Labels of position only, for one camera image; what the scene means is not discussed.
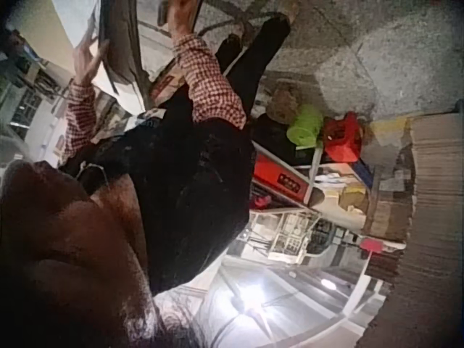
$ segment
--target checkered shirt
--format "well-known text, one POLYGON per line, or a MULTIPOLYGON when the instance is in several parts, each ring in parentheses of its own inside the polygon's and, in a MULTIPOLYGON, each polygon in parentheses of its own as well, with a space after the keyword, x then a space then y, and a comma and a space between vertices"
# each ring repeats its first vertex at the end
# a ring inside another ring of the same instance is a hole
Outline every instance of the checkered shirt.
POLYGON ((194 103, 194 122, 222 118, 243 129, 247 116, 239 96, 220 72, 216 57, 195 34, 174 43, 178 66, 189 86, 188 96, 194 103))
MULTIPOLYGON (((174 43, 175 59, 188 83, 194 104, 194 122, 222 118, 243 129, 247 116, 239 96, 220 72, 216 57, 196 35, 182 37, 174 43)), ((67 101, 67 130, 61 162, 74 156, 94 137, 96 124, 95 91, 92 86, 70 84, 67 101)))

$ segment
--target green bucket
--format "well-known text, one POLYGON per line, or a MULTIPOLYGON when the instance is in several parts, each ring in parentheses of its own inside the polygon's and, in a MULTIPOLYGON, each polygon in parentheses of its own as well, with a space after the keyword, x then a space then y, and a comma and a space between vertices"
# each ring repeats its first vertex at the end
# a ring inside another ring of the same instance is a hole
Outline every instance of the green bucket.
POLYGON ((323 116, 314 106, 305 104, 299 109, 293 125, 287 130, 287 138, 300 148, 316 147, 323 116))

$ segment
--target light fixture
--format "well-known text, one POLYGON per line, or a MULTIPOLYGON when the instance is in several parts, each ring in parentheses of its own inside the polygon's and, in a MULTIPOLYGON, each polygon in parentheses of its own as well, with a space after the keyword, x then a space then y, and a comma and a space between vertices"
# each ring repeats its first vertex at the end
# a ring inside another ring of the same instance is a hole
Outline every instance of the light fixture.
POLYGON ((336 290, 336 285, 334 282, 328 280, 328 279, 323 279, 322 281, 320 281, 322 283, 322 285, 324 285, 327 289, 329 290, 336 290))
POLYGON ((240 298, 244 304, 245 310, 258 310, 265 301, 264 292, 259 285, 241 288, 240 298))

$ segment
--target floor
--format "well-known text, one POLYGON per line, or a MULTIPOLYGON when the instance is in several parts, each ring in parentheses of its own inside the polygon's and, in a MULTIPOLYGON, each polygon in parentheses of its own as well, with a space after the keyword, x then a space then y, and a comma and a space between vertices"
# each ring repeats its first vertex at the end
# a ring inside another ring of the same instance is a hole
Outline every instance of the floor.
MULTIPOLYGON (((246 23, 252 37, 276 0, 204 0, 196 31, 211 47, 246 23)), ((326 116, 369 120, 444 112, 464 95, 460 1, 312 0, 302 8, 262 82, 296 86, 326 116)))

